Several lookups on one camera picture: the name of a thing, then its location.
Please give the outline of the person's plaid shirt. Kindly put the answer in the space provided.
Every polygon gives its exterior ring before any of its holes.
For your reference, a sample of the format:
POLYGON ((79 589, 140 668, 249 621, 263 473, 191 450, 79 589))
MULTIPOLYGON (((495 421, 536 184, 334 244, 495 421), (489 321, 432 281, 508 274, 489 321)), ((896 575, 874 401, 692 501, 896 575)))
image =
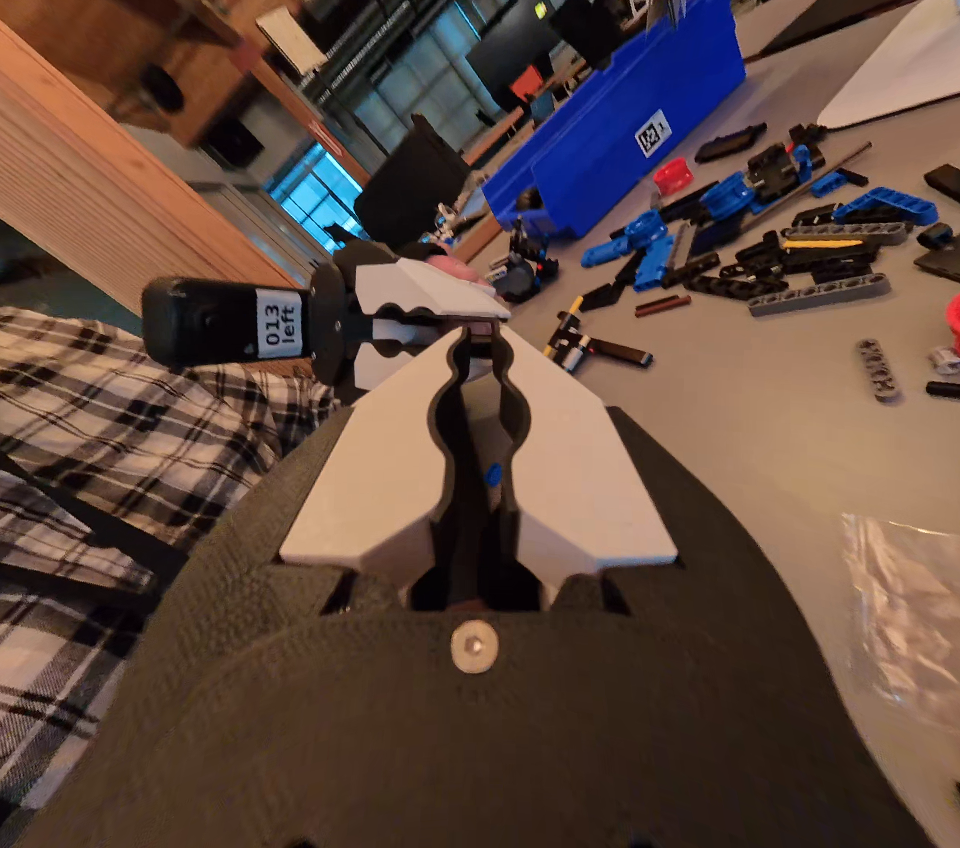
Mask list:
POLYGON ((182 556, 162 534, 61 487, 2 472, 2 846, 17 843, 101 725, 128 655, 182 556))

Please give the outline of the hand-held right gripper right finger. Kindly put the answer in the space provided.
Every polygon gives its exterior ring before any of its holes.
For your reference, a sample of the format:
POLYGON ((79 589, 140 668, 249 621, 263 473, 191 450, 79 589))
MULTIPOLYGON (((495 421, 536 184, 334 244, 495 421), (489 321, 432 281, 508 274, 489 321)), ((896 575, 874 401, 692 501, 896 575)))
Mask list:
POLYGON ((604 402, 510 327, 496 326, 490 344, 509 439, 505 530, 542 596, 576 576, 675 563, 678 548, 604 402))

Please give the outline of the black frame subassembly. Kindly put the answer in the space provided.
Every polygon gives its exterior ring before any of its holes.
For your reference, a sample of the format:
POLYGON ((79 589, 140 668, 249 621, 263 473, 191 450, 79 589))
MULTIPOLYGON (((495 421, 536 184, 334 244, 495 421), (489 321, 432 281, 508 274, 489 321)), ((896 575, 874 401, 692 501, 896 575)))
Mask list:
POLYGON ((786 143, 778 142, 750 158, 746 178, 755 191, 756 204, 766 207, 798 187, 796 168, 791 152, 794 146, 809 148, 813 173, 821 170, 826 159, 820 143, 827 129, 817 123, 797 124, 789 129, 786 143))

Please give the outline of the black display screen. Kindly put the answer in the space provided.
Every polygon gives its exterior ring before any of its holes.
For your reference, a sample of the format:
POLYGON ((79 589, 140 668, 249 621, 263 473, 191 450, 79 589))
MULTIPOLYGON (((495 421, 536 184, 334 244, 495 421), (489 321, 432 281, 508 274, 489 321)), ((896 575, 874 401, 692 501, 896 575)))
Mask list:
POLYGON ((503 112, 521 107, 510 83, 529 65, 536 65, 544 82, 554 74, 551 53, 560 37, 551 27, 549 0, 509 0, 484 27, 481 38, 465 56, 466 63, 503 112))

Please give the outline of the partly built black model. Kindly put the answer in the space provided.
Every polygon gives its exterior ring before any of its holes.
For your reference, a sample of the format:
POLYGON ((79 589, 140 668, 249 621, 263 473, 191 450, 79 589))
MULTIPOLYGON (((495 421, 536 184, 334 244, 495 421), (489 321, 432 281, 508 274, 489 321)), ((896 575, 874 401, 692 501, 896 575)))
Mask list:
POLYGON ((553 284, 559 277, 560 265, 548 255, 548 247, 547 236, 528 234, 523 219, 514 219, 508 253, 491 262, 486 272, 486 281, 496 295, 518 305, 553 284))

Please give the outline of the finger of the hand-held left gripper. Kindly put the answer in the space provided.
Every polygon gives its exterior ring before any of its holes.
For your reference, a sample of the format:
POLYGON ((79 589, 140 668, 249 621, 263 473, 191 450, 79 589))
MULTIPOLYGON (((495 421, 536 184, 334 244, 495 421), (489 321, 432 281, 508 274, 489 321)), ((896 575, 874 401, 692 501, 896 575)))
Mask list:
POLYGON ((455 277, 433 264, 409 258, 358 265, 354 292, 360 311, 373 317, 503 322, 512 316, 489 285, 455 277))
POLYGON ((374 320, 371 327, 371 340, 360 344, 353 361, 354 385, 361 391, 371 391, 381 385, 442 334, 436 326, 391 320, 374 320))

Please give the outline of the dark grey thin liftarm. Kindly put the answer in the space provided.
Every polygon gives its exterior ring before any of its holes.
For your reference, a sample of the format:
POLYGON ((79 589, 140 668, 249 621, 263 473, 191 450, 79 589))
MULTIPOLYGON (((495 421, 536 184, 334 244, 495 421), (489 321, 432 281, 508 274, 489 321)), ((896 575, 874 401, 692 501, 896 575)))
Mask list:
POLYGON ((898 403, 902 389, 880 342, 873 338, 861 339, 856 342, 855 350, 873 398, 883 405, 898 403))

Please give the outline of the black beam assembly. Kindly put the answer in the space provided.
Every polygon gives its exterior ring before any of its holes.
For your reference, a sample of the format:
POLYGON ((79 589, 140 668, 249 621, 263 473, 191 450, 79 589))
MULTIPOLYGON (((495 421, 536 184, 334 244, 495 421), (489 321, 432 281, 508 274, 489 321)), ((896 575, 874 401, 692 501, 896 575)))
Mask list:
POLYGON ((580 313, 584 304, 581 295, 571 303, 567 311, 558 314, 558 325, 552 333, 543 355, 563 372, 574 375, 593 356, 648 369, 654 357, 645 350, 632 348, 591 336, 582 329, 580 313))

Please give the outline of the long grey beam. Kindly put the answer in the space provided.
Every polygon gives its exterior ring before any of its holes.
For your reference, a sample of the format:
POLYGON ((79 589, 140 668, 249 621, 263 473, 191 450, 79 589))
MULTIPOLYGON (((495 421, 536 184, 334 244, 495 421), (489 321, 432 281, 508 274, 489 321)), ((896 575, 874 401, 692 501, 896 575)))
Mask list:
POLYGON ((889 278, 881 273, 840 278, 758 296, 747 303, 747 311, 753 318, 797 313, 879 298, 891 288, 889 278))

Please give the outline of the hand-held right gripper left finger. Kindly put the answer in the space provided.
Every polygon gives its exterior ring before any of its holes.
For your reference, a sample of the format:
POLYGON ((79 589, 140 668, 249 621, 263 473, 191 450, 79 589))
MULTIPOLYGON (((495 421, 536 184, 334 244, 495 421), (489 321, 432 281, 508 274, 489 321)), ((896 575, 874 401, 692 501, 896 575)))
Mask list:
POLYGON ((354 404, 280 545, 283 565, 398 589, 452 568, 472 510, 471 353, 472 332, 450 331, 354 404))

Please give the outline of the person's left forearm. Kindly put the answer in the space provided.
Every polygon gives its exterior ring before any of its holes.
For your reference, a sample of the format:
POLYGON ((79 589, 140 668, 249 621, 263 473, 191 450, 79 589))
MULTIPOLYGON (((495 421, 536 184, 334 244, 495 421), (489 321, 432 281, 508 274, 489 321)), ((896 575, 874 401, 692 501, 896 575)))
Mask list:
POLYGON ((2 454, 187 551, 340 408, 305 376, 173 371, 96 321, 1 312, 2 454))

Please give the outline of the white booklet stand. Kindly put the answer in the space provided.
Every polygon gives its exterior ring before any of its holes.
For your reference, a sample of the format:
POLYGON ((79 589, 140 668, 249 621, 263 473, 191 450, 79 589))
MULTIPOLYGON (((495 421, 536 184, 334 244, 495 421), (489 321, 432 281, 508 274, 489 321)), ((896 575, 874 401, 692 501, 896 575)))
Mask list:
POLYGON ((922 0, 817 116, 843 130, 959 95, 959 0, 922 0))

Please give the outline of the blue frame beam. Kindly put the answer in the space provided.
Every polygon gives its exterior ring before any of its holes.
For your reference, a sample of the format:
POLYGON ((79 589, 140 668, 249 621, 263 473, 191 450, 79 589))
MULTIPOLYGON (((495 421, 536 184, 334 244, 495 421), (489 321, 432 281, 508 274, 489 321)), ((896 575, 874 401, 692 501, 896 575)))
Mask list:
POLYGON ((878 186, 834 208, 832 219, 835 223, 848 224, 873 218, 877 214, 914 226, 927 227, 939 222, 940 218, 938 207, 930 200, 887 186, 878 186))

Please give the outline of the blue plastic bin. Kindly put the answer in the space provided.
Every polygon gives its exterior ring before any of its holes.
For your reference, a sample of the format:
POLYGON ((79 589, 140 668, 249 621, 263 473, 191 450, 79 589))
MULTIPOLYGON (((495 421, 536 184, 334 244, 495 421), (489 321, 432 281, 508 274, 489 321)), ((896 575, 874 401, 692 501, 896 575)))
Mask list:
POLYGON ((616 50, 483 185, 509 231, 578 240, 745 80, 731 0, 687 0, 616 50))

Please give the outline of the dark grey beam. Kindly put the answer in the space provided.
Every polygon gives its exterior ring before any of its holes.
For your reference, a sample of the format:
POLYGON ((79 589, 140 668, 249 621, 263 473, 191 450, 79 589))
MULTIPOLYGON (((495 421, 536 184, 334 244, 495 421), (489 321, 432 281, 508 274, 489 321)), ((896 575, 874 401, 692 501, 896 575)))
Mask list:
POLYGON ((799 226, 781 230, 781 240, 859 240, 867 246, 898 246, 912 230, 913 225, 904 222, 799 226))

